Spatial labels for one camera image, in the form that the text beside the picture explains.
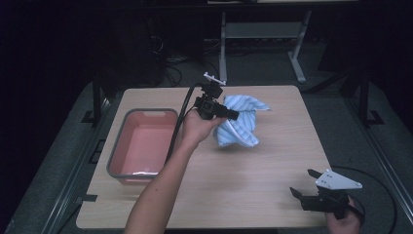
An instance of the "camera mount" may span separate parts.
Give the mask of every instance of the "camera mount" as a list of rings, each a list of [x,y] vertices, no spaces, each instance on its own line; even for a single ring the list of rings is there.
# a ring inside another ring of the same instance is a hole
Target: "camera mount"
[[[216,116],[237,120],[240,114],[238,111],[228,109],[225,105],[216,101],[222,94],[222,89],[219,85],[225,85],[225,82],[216,80],[213,76],[209,76],[207,73],[205,73],[204,76],[210,83],[201,85],[201,90],[204,91],[204,93],[201,97],[197,97],[194,103],[201,118],[209,120],[212,119],[213,116]]]

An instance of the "hand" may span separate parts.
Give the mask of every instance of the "hand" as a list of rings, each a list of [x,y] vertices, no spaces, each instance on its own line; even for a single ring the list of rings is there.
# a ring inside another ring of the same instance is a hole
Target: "hand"
[[[198,144],[209,136],[214,127],[222,124],[225,120],[226,118],[203,120],[197,110],[190,110],[183,121],[182,140],[190,140]]]
[[[349,205],[354,207],[355,202],[352,198],[349,199]],[[360,229],[360,220],[351,211],[347,211],[344,218],[340,220],[337,220],[333,213],[325,213],[325,219],[327,221],[328,233],[330,234],[356,234]]]

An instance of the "table leg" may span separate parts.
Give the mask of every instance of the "table leg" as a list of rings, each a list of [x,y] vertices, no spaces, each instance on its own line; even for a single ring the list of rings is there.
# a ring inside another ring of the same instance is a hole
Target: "table leg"
[[[303,71],[301,70],[300,63],[298,62],[298,54],[301,49],[301,45],[303,44],[304,41],[304,36],[306,35],[307,31],[307,26],[310,21],[310,16],[311,16],[312,11],[308,11],[301,23],[300,29],[298,31],[297,35],[297,44],[295,45],[295,48],[293,51],[288,52],[288,57],[291,62],[292,68],[294,69],[295,76],[297,77],[298,82],[300,83],[305,83],[306,78],[304,76]]]

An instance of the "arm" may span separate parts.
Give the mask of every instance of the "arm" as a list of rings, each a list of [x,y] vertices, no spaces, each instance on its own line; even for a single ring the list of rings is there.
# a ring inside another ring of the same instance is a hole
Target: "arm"
[[[183,123],[182,141],[134,204],[125,233],[164,233],[189,159],[210,131],[225,119],[203,120],[195,110]]]
[[[355,206],[353,199],[350,199],[350,206]],[[330,234],[357,234],[360,229],[360,220],[358,216],[347,211],[343,219],[337,220],[333,213],[325,213],[328,233]]]

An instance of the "metal frame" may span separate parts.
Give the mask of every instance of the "metal frame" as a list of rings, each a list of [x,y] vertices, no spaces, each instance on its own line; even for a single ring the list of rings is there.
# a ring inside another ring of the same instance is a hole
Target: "metal frame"
[[[227,22],[226,13],[222,12],[221,22],[221,53],[219,55],[219,78],[227,81],[227,62],[225,59],[226,38],[296,38],[293,51],[288,52],[288,58],[299,83],[305,83],[306,78],[298,62],[298,54],[304,41],[307,26],[312,11],[307,11],[301,22]]]

